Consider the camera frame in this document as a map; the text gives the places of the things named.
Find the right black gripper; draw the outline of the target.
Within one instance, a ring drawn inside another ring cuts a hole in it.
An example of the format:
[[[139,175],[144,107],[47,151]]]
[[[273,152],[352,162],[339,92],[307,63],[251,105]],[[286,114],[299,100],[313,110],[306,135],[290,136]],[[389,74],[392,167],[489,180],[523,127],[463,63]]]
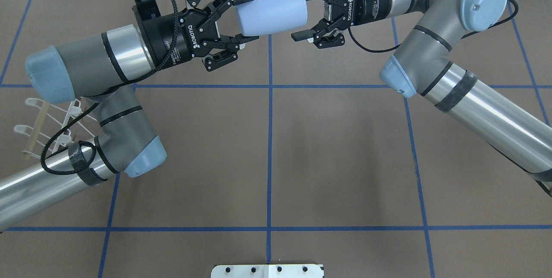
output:
[[[392,13],[392,0],[323,1],[323,19],[310,29],[292,33],[294,41],[308,41],[319,49],[343,46],[343,31],[348,28],[348,22],[360,26],[386,19]]]

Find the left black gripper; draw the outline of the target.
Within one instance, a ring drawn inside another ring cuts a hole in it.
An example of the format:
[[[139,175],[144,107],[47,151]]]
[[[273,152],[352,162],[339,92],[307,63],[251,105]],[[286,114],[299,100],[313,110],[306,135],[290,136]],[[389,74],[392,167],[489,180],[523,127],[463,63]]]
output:
[[[254,0],[185,0],[187,7],[178,13],[177,43],[163,69],[182,64],[193,57],[203,58],[203,64],[208,72],[226,66],[237,60],[237,52],[245,47],[245,44],[258,40],[259,36],[220,36],[216,40],[216,27],[204,28],[200,31],[198,23],[203,20],[199,12],[210,15],[221,11],[225,12],[230,6],[242,5]],[[150,13],[145,17],[139,12],[139,8],[132,8],[136,17],[142,38],[149,51],[154,65],[159,66],[169,47],[171,46],[174,32],[174,15],[157,16],[153,18]],[[209,50],[219,50],[211,54]]]

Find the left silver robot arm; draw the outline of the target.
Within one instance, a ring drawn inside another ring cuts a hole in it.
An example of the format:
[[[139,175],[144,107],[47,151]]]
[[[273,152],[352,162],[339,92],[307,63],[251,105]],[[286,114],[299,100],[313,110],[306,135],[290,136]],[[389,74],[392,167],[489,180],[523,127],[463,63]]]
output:
[[[51,104],[84,98],[102,129],[52,154],[44,146],[38,165],[1,181],[1,230],[15,225],[120,172],[137,177],[160,166],[167,153],[132,84],[154,70],[203,58],[213,71],[237,60],[256,37],[224,36],[217,21],[232,6],[254,0],[185,0],[162,16],[155,0],[135,0],[137,25],[112,29],[26,58],[30,83]]]

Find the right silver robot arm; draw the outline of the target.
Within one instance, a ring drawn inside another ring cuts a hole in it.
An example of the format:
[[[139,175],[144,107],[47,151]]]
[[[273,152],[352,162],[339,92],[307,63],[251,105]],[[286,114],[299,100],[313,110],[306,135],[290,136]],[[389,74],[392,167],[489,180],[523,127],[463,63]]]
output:
[[[453,60],[474,41],[469,37],[507,22],[515,0],[321,0],[325,14],[310,29],[295,32],[319,49],[344,44],[352,27],[420,13],[392,53],[379,78],[404,98],[419,95],[458,120],[518,166],[551,195],[551,127],[486,85]]]

